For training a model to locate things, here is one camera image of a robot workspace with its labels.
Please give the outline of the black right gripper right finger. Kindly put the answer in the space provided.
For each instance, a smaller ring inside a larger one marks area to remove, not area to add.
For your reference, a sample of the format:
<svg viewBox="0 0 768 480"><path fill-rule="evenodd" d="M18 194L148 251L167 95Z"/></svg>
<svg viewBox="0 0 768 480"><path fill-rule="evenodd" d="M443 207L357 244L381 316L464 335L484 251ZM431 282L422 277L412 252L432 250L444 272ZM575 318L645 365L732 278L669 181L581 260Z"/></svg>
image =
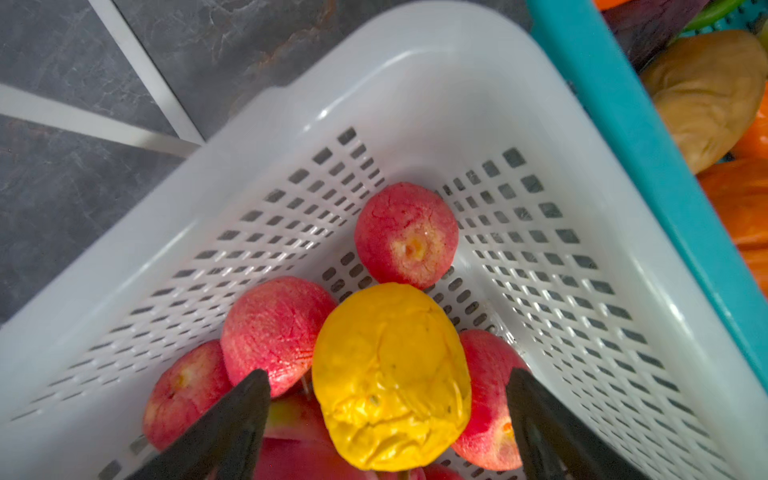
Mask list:
<svg viewBox="0 0 768 480"><path fill-rule="evenodd" d="M506 386L516 443L528 479L643 479L525 369Z"/></svg>

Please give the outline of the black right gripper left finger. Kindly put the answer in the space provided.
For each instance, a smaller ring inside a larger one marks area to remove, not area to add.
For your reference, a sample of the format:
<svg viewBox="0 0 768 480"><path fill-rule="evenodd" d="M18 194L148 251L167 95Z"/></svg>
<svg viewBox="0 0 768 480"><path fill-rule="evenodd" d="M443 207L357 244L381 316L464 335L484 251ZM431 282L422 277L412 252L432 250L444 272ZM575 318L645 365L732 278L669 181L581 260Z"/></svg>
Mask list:
<svg viewBox="0 0 768 480"><path fill-rule="evenodd" d="M255 370L132 479L251 479L264 437L271 391Z"/></svg>

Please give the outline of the yellow mango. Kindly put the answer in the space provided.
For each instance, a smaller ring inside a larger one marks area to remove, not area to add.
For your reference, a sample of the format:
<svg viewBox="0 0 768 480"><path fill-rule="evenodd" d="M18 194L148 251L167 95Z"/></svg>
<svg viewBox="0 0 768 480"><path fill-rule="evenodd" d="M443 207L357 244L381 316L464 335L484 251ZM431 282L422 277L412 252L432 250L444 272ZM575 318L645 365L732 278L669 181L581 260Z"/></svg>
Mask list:
<svg viewBox="0 0 768 480"><path fill-rule="evenodd" d="M360 470L426 466L471 416L458 333L410 285L380 284L344 300L318 334L312 381L335 449Z"/></svg>

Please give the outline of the red apple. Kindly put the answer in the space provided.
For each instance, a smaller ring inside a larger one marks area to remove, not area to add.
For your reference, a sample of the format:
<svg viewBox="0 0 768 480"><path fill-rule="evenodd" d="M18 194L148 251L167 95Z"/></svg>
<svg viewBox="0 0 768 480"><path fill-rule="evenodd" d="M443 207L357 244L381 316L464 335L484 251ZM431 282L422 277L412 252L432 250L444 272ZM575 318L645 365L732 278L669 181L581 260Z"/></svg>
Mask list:
<svg viewBox="0 0 768 480"><path fill-rule="evenodd" d="M439 195L399 182L365 204L354 242L360 262L375 281L424 290L450 269L458 249L459 227Z"/></svg>
<svg viewBox="0 0 768 480"><path fill-rule="evenodd" d="M286 393L310 370L317 336L336 306L321 286L292 276L246 291L230 309L220 338L230 382L263 370L271 396Z"/></svg>

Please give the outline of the red apple in basket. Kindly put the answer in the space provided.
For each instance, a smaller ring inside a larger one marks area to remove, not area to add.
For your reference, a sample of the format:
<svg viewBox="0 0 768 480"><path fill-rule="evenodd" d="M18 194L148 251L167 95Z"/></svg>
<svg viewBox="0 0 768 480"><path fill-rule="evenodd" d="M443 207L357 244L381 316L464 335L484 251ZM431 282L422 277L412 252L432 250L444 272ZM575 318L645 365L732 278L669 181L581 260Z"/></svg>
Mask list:
<svg viewBox="0 0 768 480"><path fill-rule="evenodd" d="M271 396L286 393L310 370L317 336L336 306L321 286L292 276L246 291L230 309L220 338L230 382L263 370Z"/></svg>

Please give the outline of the white plastic fruit basket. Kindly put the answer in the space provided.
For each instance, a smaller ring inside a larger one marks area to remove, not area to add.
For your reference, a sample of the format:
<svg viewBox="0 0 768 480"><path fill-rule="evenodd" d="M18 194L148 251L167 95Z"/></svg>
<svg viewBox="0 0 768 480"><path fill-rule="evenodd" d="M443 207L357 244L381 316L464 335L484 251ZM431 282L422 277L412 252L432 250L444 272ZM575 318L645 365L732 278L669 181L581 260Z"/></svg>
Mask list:
<svg viewBox="0 0 768 480"><path fill-rule="evenodd" d="M180 168L1 329L1 475L122 479L154 454L140 417L164 368L280 274L370 286L355 221L382 187L453 208L432 290L460 329L536 379L651 479L763 479L760 383L543 48L465 2L382 13L209 141L1 90L4 116L172 153Z"/></svg>

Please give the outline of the teal plastic vegetable basket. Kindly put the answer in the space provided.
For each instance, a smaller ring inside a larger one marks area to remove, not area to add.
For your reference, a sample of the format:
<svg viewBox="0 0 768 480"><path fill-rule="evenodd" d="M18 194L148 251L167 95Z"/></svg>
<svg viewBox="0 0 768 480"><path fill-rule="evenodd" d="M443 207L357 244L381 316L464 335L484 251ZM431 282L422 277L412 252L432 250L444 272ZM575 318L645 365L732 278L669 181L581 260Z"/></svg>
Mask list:
<svg viewBox="0 0 768 480"><path fill-rule="evenodd" d="M767 301L590 1L529 1L532 35L576 95L760 383Z"/></svg>

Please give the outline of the brown potato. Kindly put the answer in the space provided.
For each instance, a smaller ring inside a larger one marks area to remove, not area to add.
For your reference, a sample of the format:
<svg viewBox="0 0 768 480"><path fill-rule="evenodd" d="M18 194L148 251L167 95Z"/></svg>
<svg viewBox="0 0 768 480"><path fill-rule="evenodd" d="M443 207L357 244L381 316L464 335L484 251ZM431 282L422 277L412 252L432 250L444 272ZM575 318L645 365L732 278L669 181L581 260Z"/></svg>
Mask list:
<svg viewBox="0 0 768 480"><path fill-rule="evenodd" d="M714 165L747 131L764 96L767 53L744 30L680 39L640 74L692 173Z"/></svg>

